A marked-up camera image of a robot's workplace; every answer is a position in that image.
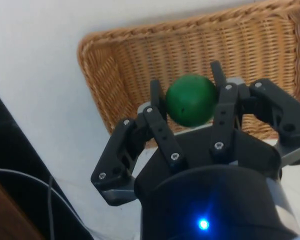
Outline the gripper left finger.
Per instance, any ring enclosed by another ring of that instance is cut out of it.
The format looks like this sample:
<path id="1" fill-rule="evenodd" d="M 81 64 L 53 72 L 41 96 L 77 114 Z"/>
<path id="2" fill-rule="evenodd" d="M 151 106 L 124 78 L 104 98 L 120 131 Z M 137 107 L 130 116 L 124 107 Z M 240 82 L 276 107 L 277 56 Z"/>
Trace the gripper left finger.
<path id="1" fill-rule="evenodd" d="M 137 160 L 151 139 L 159 151 L 134 178 Z M 186 166 L 185 154 L 167 123 L 163 89 L 159 80 L 152 80 L 149 105 L 135 119 L 117 123 L 90 180 L 108 205 L 119 206 L 142 200 Z"/>

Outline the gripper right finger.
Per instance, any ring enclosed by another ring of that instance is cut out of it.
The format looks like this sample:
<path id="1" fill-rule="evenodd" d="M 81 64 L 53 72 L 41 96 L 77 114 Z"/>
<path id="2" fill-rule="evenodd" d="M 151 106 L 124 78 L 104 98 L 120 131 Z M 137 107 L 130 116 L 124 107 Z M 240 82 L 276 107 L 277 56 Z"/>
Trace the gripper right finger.
<path id="1" fill-rule="evenodd" d="M 247 86 L 240 77 L 226 78 L 219 61 L 210 67 L 218 96 L 209 147 L 213 158 L 220 163 L 233 159 L 242 117 L 253 114 L 278 133 L 281 166 L 300 165 L 300 102 L 268 78 Z"/>

